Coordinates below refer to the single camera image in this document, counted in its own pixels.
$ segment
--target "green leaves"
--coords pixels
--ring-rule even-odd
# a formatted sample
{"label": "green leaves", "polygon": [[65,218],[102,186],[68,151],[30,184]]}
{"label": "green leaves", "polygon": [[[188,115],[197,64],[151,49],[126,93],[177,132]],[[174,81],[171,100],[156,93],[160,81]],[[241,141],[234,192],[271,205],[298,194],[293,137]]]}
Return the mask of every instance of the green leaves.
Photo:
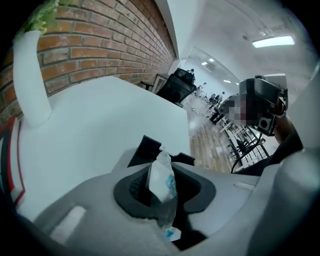
{"label": "green leaves", "polygon": [[43,35],[47,32],[48,28],[56,27],[58,25],[56,12],[59,3],[61,2],[62,5],[68,5],[70,1],[74,0],[47,0],[39,5],[23,24],[15,38],[19,38],[24,33],[35,30],[41,31]]}

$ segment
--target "camera lens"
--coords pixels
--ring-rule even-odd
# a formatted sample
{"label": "camera lens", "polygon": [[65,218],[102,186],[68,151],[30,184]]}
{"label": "camera lens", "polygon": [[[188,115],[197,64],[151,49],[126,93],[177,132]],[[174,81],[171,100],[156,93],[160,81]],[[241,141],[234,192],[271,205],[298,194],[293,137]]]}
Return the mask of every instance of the camera lens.
{"label": "camera lens", "polygon": [[262,127],[262,128],[267,128],[267,126],[268,126],[268,123],[267,123],[267,121],[266,120],[262,120],[261,122],[260,122],[260,126]]}

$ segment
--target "wooden floor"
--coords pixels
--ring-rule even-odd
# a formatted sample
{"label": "wooden floor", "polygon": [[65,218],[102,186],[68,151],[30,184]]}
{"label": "wooden floor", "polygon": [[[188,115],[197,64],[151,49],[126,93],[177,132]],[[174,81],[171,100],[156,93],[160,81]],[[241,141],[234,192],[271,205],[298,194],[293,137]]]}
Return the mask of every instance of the wooden floor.
{"label": "wooden floor", "polygon": [[219,133],[220,125],[214,125],[207,116],[212,116],[209,106],[194,94],[183,102],[187,112],[191,154],[195,166],[230,173],[235,160],[230,155],[230,141],[225,132]]}

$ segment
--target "white planter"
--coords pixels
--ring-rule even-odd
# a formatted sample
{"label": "white planter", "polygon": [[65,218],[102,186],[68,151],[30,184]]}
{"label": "white planter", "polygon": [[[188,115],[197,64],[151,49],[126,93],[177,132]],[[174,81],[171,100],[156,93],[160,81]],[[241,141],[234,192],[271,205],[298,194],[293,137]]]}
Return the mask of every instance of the white planter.
{"label": "white planter", "polygon": [[29,31],[13,42],[14,90],[32,127],[42,125],[52,112],[37,57],[40,31]]}

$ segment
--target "ceiling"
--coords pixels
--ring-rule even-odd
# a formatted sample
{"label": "ceiling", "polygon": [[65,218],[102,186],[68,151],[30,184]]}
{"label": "ceiling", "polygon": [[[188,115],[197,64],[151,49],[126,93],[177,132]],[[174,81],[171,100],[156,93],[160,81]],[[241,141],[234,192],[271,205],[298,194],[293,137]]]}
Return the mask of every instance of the ceiling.
{"label": "ceiling", "polygon": [[[292,35],[295,45],[254,48],[252,41]],[[216,60],[216,75],[243,80],[285,73],[292,103],[306,87],[318,55],[299,20],[275,0],[208,0],[190,57]]]}

